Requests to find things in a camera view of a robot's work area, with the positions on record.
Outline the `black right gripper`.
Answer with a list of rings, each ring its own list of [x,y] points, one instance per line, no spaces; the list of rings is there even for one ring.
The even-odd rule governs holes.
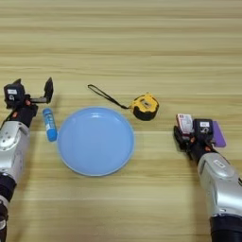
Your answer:
[[[216,150],[212,145],[207,145],[206,143],[192,138],[188,143],[188,138],[182,135],[179,127],[175,126],[173,128],[174,138],[181,151],[186,151],[189,158],[199,163],[200,158],[207,153],[216,153]]]

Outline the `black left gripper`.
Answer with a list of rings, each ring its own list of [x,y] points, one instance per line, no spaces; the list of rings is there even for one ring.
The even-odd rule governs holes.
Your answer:
[[[17,79],[13,84],[21,84],[21,79]],[[31,125],[32,119],[37,115],[38,105],[50,103],[54,93],[54,85],[52,78],[49,78],[44,86],[44,97],[27,98],[23,104],[17,106],[9,116],[9,121],[17,121],[23,123],[28,128]]]

